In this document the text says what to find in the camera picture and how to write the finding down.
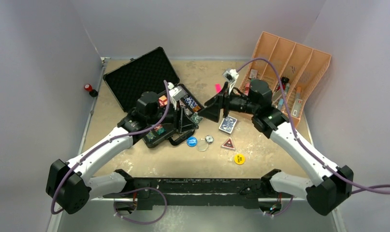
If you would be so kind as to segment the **small white chip pile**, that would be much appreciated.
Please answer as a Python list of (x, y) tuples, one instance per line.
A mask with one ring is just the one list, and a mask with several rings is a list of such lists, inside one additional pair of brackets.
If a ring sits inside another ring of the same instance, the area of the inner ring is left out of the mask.
[(208, 144), (211, 144), (211, 143), (214, 142), (214, 138), (213, 138), (213, 136), (211, 136), (211, 135), (207, 135), (207, 136), (205, 137), (205, 141), (206, 141)]

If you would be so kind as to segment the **red Texas Hold'em card box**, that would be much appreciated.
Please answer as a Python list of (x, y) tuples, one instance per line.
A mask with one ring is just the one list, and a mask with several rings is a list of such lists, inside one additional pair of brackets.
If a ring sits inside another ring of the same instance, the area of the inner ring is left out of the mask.
[(158, 102), (159, 102), (160, 107), (166, 106), (168, 104), (167, 96), (166, 95), (160, 96), (159, 99), (158, 99)]

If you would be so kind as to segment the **green white chip stack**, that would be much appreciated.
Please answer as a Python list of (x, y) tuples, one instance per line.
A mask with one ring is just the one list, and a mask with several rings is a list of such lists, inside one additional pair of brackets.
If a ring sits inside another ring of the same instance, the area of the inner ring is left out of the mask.
[(198, 114), (193, 114), (190, 118), (195, 124), (199, 124), (202, 120), (203, 120), (203, 117), (202, 116), (199, 116)]

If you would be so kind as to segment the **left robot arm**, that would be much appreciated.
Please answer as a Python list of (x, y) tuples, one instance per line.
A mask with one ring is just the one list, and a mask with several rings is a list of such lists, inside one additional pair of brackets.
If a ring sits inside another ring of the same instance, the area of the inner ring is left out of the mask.
[(60, 159), (50, 166), (46, 193), (56, 205), (69, 214), (78, 212), (90, 199), (110, 193), (123, 198), (133, 194), (134, 184), (123, 170), (105, 177), (95, 173), (124, 150), (143, 141), (155, 148), (164, 141), (179, 145), (192, 136), (198, 123), (194, 117), (203, 105), (187, 90), (175, 88), (163, 94), (144, 92), (127, 115), (97, 144), (68, 160)]

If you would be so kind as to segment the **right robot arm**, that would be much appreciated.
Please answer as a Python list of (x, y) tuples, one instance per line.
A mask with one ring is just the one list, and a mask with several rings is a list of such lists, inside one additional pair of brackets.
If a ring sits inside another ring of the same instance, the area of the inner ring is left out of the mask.
[(274, 169), (261, 178), (262, 193), (272, 197), (282, 192), (305, 199), (315, 212), (326, 216), (351, 196), (352, 186), (343, 179), (353, 180), (354, 173), (346, 165), (339, 167), (300, 138), (289, 119), (273, 107), (272, 94), (262, 80), (251, 81), (247, 95), (230, 93), (225, 83), (198, 114), (214, 122), (231, 111), (252, 115), (256, 130), (284, 149), (308, 176), (302, 178)]

